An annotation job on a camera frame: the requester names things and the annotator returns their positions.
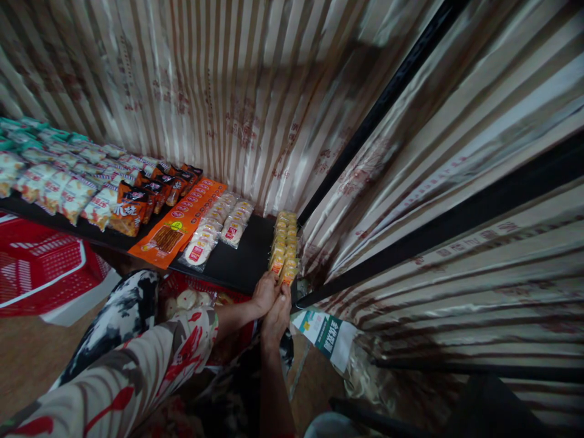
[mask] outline plastic basket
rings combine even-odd
[[[0,217],[0,317],[41,315],[99,285],[110,266],[89,245],[14,216]]]

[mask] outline black metal pole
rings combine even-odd
[[[348,287],[411,259],[431,248],[584,176],[584,132],[523,165],[474,194],[393,245],[382,249],[319,290],[299,299],[292,312],[307,308]]]
[[[570,367],[441,363],[424,359],[396,359],[387,361],[374,359],[372,363],[379,368],[443,372],[450,374],[494,374],[499,378],[584,383],[584,370]]]
[[[444,0],[298,218],[303,226],[452,26],[468,0]]]

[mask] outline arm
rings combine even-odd
[[[216,342],[220,342],[248,322],[261,318],[270,310],[276,299],[277,280],[278,276],[274,272],[266,272],[257,282],[250,301],[215,307],[219,318]]]
[[[290,324],[290,288],[280,295],[262,326],[262,383],[260,392],[260,437],[295,436],[294,417],[282,373],[280,340]]]

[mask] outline floor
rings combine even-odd
[[[71,327],[49,325],[38,317],[0,318],[0,423],[44,394],[71,358],[101,305]],[[330,362],[305,337],[294,338],[294,364],[288,393],[300,436],[329,409],[330,397],[343,397],[344,385]]]

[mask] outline fabric backdrop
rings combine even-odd
[[[301,212],[440,3],[6,0],[1,110]],[[583,31],[578,2],[471,0],[306,224],[314,287],[581,129]],[[581,185],[321,302],[362,330],[351,393],[436,429],[459,380],[371,355],[581,366]],[[561,432],[584,414],[581,386],[510,384]]]

